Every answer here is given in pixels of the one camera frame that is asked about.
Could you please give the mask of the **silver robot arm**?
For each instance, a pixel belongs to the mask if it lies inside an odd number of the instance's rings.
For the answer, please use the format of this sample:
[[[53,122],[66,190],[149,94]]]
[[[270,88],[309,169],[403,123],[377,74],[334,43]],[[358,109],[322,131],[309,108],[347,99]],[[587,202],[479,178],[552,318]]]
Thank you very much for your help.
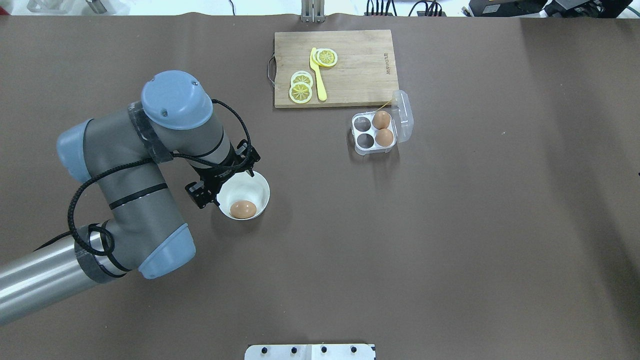
[[[1,267],[1,324],[139,271],[147,280],[196,253],[189,225],[160,170],[181,158],[198,175],[185,191],[199,208],[220,205],[223,185],[254,175],[261,157],[247,134],[234,146],[199,80],[182,70],[154,75],[126,109],[59,135],[58,157],[80,183],[67,231]]]

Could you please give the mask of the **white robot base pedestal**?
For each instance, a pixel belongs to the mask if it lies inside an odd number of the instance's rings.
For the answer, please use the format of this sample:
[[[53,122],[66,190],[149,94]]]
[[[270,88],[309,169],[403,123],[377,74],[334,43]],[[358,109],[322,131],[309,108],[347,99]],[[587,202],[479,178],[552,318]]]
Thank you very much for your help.
[[[244,353],[245,360],[376,360],[374,344],[253,344]]]

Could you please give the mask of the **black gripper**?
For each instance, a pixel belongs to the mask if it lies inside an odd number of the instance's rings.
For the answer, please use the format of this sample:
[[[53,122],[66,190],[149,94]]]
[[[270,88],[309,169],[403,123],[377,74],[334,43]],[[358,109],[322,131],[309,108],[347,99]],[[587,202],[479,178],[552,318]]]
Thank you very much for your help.
[[[198,174],[199,181],[210,184],[219,183],[222,188],[222,185],[236,174],[246,173],[253,178],[255,176],[253,170],[255,162],[255,150],[231,150],[222,163],[217,166],[192,166],[192,168]]]

